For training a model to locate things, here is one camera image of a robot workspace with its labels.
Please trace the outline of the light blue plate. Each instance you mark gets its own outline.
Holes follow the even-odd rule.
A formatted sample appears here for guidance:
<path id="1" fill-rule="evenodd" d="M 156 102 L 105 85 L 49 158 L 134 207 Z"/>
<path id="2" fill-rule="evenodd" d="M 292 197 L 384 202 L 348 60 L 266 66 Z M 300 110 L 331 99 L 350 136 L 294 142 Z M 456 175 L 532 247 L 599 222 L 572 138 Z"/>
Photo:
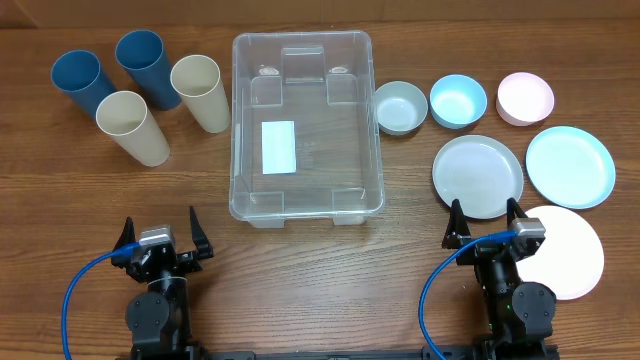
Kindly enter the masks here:
<path id="1" fill-rule="evenodd" d="M 555 126 L 536 135 L 525 156 L 534 188 L 548 201 L 570 209 L 589 209 L 613 192 L 616 168 L 606 146 L 589 132 Z"/>

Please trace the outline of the pink small bowl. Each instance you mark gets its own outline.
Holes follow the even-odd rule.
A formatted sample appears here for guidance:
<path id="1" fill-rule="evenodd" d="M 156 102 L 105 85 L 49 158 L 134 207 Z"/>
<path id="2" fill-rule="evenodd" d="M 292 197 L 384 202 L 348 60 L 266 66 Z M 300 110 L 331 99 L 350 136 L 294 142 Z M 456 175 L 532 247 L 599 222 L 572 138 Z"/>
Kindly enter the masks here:
<path id="1" fill-rule="evenodd" d="M 552 88 L 533 73 L 512 73 L 498 86 L 496 110 L 511 125 L 529 126 L 543 121 L 551 114 L 554 106 Z"/>

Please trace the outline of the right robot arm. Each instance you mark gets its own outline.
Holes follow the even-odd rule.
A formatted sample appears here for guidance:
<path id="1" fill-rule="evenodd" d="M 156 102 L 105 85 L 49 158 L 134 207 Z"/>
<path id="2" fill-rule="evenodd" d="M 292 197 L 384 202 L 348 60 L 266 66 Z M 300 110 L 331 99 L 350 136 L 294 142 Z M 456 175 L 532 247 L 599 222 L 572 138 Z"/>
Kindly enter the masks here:
<path id="1" fill-rule="evenodd" d="M 521 279 L 516 263 L 533 256 L 545 240 L 546 229 L 530 218 L 517 201 L 506 201 L 507 240 L 484 240 L 473 244 L 460 201 L 452 202 L 442 242 L 446 249 L 463 249 L 455 259 L 472 266 L 483 290 L 491 333 L 475 338 L 468 347 L 448 347 L 448 359 L 557 359 L 558 350 L 546 347 L 553 333 L 556 295 L 547 286 Z"/>

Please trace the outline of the clear plastic storage bin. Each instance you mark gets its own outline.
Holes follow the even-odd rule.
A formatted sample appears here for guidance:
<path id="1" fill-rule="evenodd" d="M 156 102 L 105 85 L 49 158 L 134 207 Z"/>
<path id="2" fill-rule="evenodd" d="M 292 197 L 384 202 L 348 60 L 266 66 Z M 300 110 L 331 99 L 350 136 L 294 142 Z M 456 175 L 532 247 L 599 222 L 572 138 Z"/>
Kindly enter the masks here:
<path id="1" fill-rule="evenodd" d="M 244 33 L 233 42 L 229 211 L 256 228 L 359 225 L 385 204 L 370 36 Z M 262 173 L 263 122 L 295 123 L 297 169 Z"/>

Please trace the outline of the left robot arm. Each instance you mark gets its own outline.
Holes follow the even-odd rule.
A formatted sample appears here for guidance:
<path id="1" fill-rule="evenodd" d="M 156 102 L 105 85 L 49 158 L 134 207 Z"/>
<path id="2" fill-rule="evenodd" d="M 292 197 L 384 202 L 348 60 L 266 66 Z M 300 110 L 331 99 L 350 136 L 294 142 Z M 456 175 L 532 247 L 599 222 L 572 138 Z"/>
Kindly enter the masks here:
<path id="1" fill-rule="evenodd" d="M 189 208 L 195 248 L 179 253 L 169 225 L 135 236 L 133 220 L 125 221 L 114 247 L 113 266 L 146 285 L 146 291 L 128 304 L 125 320 L 132 333 L 131 359 L 194 359 L 209 357 L 208 350 L 192 337 L 186 275 L 202 269 L 201 262 L 214 256 L 195 209 Z"/>

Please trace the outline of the blue cup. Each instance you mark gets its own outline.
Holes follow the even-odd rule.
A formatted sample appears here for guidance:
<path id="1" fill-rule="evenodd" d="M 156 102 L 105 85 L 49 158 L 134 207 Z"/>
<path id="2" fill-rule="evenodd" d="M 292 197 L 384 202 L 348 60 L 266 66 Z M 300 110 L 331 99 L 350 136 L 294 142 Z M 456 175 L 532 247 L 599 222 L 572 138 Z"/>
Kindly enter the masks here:
<path id="1" fill-rule="evenodd" d="M 171 84 L 172 66 L 158 34 L 146 29 L 127 33 L 117 43 L 115 56 L 155 108 L 170 110 L 181 103 Z"/>
<path id="2" fill-rule="evenodd" d="M 52 66 L 51 80 L 92 119 L 100 103 L 116 92 L 98 57 L 87 50 L 73 50 L 60 56 Z"/>

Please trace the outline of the beige cup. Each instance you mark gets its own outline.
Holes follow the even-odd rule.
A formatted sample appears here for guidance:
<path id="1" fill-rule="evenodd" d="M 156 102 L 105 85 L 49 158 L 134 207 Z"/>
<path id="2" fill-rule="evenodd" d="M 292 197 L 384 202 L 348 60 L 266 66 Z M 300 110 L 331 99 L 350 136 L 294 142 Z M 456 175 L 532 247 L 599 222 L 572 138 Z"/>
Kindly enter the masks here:
<path id="1" fill-rule="evenodd" d="M 96 123 L 134 159 L 156 167 L 170 156 L 169 144 L 144 99 L 133 91 L 117 91 L 97 107 Z"/>
<path id="2" fill-rule="evenodd" d="M 220 133 L 231 123 L 221 71 L 208 56 L 183 57 L 172 68 L 170 82 L 199 125 L 209 133 Z"/>

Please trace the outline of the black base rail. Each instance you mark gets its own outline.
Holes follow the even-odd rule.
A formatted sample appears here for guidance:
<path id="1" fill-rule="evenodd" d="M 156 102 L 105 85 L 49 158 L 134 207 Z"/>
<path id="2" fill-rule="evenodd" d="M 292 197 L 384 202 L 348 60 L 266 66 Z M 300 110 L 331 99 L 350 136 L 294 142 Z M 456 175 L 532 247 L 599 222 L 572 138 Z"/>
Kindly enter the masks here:
<path id="1" fill-rule="evenodd" d="M 470 346 L 445 346 L 441 353 L 446 359 L 481 359 Z M 256 354 L 254 352 L 213 352 L 200 359 L 209 360 L 436 360 L 440 359 L 429 346 L 421 350 L 379 350 L 354 352 L 293 352 L 276 354 Z M 546 359 L 559 360 L 556 346 L 547 347 Z"/>

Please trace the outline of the pink plate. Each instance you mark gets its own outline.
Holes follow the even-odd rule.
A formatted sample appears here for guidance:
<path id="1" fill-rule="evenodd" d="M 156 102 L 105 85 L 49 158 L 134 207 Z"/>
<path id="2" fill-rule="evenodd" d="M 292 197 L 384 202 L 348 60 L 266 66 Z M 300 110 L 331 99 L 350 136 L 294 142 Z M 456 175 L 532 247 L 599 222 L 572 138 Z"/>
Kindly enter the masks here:
<path id="1" fill-rule="evenodd" d="M 593 227 L 579 214 L 558 206 L 527 210 L 546 229 L 536 253 L 517 262 L 520 278 L 550 288 L 558 300 L 573 300 L 588 294 L 604 271 L 604 250 Z"/>

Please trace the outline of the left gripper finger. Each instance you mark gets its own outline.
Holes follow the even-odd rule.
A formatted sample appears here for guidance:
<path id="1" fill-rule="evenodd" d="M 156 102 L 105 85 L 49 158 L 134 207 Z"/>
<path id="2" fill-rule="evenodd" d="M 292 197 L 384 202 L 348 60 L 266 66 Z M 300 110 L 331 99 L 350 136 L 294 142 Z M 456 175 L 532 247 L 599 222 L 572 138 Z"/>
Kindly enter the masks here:
<path id="1" fill-rule="evenodd" d="M 123 231 L 114 246 L 111 264 L 118 268 L 129 267 L 135 248 L 136 239 L 133 220 L 131 217 L 127 217 Z"/>
<path id="2" fill-rule="evenodd" d="M 214 248 L 201 227 L 193 206 L 189 207 L 192 241 L 199 260 L 214 257 Z"/>

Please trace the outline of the blue cup rear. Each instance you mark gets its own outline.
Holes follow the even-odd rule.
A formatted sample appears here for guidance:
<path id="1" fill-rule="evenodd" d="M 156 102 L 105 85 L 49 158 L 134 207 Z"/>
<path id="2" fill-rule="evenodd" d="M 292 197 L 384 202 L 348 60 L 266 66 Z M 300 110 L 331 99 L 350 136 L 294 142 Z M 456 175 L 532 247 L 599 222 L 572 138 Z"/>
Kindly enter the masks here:
<path id="1" fill-rule="evenodd" d="M 181 103 L 171 84 L 172 66 L 158 34 L 146 29 L 127 33 L 117 43 L 115 56 L 155 108 L 170 110 Z"/>

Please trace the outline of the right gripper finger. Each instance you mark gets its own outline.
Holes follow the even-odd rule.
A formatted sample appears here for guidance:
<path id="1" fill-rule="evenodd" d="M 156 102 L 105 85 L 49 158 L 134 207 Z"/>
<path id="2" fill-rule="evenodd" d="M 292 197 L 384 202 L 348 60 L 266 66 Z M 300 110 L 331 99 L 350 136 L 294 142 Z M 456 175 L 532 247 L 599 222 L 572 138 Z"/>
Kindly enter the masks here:
<path id="1" fill-rule="evenodd" d="M 460 201 L 454 199 L 450 207 L 449 222 L 442 241 L 445 249 L 459 249 L 472 240 Z"/>
<path id="2" fill-rule="evenodd" d="M 522 223 L 523 219 L 527 219 L 528 216 L 519 206 L 518 202 L 513 198 L 509 198 L 506 202 L 506 215 L 507 215 L 507 227 L 516 228 Z"/>

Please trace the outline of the light blue small bowl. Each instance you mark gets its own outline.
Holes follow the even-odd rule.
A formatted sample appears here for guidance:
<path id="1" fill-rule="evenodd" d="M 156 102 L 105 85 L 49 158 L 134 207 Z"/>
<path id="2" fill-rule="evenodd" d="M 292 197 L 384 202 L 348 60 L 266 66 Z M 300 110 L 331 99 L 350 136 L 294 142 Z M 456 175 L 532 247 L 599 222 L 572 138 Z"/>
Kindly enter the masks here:
<path id="1" fill-rule="evenodd" d="M 434 120 L 448 129 L 475 124 L 486 112 L 488 96 L 475 79 L 451 74 L 437 80 L 429 94 Z"/>

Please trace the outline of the grey small bowl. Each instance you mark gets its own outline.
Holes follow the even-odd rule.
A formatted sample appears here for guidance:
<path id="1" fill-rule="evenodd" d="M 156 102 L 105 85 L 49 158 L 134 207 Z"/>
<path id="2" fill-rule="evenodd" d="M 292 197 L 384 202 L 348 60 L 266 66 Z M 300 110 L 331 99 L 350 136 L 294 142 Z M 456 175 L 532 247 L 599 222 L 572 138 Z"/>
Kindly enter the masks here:
<path id="1" fill-rule="evenodd" d="M 388 135 L 401 136 L 416 130 L 429 111 L 424 93 L 409 82 L 392 81 L 380 86 L 374 100 L 379 127 Z"/>

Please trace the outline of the grey plate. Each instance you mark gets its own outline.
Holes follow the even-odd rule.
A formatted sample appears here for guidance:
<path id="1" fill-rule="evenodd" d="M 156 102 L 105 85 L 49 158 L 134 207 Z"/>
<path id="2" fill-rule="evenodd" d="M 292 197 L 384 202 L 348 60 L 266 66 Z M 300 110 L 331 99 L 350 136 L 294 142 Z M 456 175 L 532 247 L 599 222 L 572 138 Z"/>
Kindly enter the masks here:
<path id="1" fill-rule="evenodd" d="M 432 183 L 446 205 L 458 200 L 465 216 L 487 220 L 504 215 L 508 199 L 521 198 L 524 174 L 516 156 L 501 142 L 464 135 L 438 151 Z"/>

